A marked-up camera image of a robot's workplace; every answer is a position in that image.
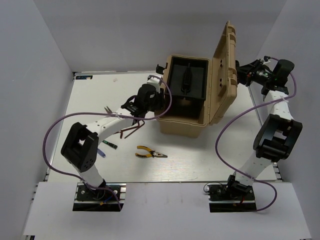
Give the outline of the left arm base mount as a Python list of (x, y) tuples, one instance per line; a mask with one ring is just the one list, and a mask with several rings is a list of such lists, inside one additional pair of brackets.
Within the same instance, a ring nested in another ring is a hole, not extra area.
[(78, 183), (72, 211), (73, 212), (120, 212), (118, 202), (114, 195), (117, 196), (120, 207), (125, 203), (126, 183), (110, 183), (108, 190), (90, 190), (83, 183)]

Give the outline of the tan plastic toolbox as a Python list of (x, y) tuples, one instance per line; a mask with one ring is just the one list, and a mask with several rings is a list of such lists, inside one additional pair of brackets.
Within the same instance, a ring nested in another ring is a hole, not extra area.
[(168, 81), (169, 65), (173, 56), (207, 59), (208, 74), (204, 101), (172, 97), (168, 84), (164, 88), (164, 109), (157, 111), (160, 131), (163, 134), (197, 138), (207, 127), (221, 121), (237, 97), (236, 29), (226, 22), (212, 58), (172, 54), (164, 67), (157, 65), (156, 73)]

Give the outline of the yellow black pliers near arm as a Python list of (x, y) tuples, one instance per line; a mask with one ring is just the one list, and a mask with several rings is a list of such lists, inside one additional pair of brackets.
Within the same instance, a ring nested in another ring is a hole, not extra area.
[(104, 107), (104, 109), (107, 114), (113, 114), (113, 111), (108, 106)]

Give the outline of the black toolbox tray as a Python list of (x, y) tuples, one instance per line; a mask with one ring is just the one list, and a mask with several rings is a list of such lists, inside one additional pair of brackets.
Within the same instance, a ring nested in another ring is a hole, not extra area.
[(174, 99), (204, 101), (206, 99), (209, 60), (173, 56), (167, 85)]

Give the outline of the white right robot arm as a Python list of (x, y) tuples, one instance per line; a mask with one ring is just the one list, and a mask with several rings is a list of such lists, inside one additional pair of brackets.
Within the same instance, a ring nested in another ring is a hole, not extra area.
[(289, 157), (303, 128), (301, 122), (294, 120), (287, 102), (286, 83), (294, 63), (280, 59), (270, 69), (266, 65), (269, 61), (270, 57), (265, 56), (246, 65), (235, 63), (238, 83), (247, 87), (253, 82), (260, 84), (263, 100), (270, 104), (268, 117), (254, 139), (252, 155), (228, 178), (225, 192), (233, 200), (247, 194), (265, 168)]

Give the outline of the large brown hex key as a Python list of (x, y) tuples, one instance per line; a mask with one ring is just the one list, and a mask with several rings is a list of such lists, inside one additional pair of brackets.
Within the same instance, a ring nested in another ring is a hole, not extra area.
[(135, 123), (133, 126), (117, 131), (115, 134), (119, 134), (120, 139), (127, 139), (132, 134), (137, 132), (140, 128), (142, 128), (144, 125), (145, 125), (145, 121), (140, 120), (137, 123)]

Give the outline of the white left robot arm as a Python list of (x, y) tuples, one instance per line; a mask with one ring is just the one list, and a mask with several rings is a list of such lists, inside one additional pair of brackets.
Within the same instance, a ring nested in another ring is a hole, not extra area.
[(88, 193), (99, 200), (105, 196), (106, 182), (95, 166), (100, 143), (111, 135), (129, 128), (148, 112), (164, 107), (164, 89), (159, 82), (148, 81), (137, 95), (130, 97), (111, 116), (90, 124), (74, 123), (62, 145), (62, 156), (77, 170), (82, 180), (89, 184)]

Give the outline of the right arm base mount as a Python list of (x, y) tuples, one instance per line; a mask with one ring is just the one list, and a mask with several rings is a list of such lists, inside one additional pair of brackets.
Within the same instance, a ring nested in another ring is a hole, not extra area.
[(203, 186), (204, 193), (208, 195), (210, 213), (255, 212), (257, 205), (253, 188), (249, 186), (247, 189), (243, 191), (217, 181)]

